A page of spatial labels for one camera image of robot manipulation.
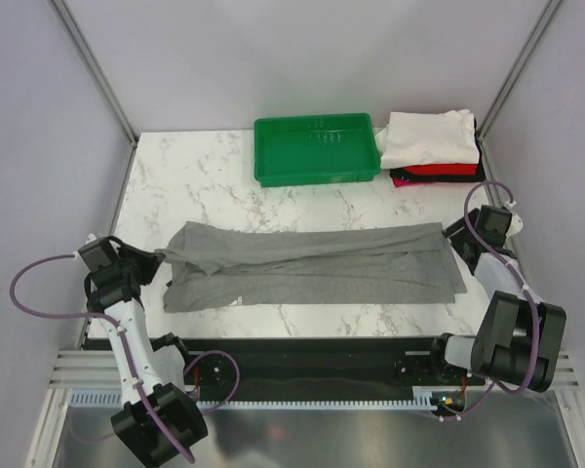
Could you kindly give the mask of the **grey t-shirt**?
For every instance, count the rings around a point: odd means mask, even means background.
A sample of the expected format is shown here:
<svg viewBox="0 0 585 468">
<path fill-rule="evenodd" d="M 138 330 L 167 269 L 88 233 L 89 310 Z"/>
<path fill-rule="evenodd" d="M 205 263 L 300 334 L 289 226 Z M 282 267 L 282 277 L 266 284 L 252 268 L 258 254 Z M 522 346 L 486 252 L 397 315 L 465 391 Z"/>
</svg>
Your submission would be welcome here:
<svg viewBox="0 0 585 468">
<path fill-rule="evenodd" d="M 161 251 L 172 268 L 163 306 L 453 303 L 467 288 L 441 228 L 246 233 L 188 222 Z"/>
</svg>

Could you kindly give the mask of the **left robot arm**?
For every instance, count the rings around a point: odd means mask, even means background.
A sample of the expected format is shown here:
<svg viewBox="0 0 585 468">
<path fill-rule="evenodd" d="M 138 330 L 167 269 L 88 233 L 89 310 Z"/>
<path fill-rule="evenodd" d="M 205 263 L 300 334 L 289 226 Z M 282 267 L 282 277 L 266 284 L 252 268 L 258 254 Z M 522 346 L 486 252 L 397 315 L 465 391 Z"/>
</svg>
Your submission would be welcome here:
<svg viewBox="0 0 585 468">
<path fill-rule="evenodd" d="M 103 324 L 119 371 L 121 409 L 111 418 L 114 434 L 145 467 L 161 467 L 177 455 L 194 462 L 191 448 L 208 434 L 184 388 L 195 362 L 177 336 L 150 339 L 140 298 L 162 255 L 114 236 L 94 239 L 78 255 L 89 270 L 87 310 Z"/>
</svg>

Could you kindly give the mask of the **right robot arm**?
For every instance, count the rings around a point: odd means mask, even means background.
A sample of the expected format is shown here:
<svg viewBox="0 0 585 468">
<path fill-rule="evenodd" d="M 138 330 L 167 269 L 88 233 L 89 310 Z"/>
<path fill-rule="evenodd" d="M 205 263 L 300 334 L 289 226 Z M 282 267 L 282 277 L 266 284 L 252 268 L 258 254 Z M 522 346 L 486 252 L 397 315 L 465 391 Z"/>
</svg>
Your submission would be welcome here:
<svg viewBox="0 0 585 468">
<path fill-rule="evenodd" d="M 498 383 L 549 389 L 561 350 L 566 312 L 527 288 L 515 255 L 504 247 L 516 217 L 483 205 L 443 231 L 483 286 L 489 304 L 475 336 L 444 333 L 433 340 L 427 371 L 446 384 L 462 370 Z"/>
</svg>

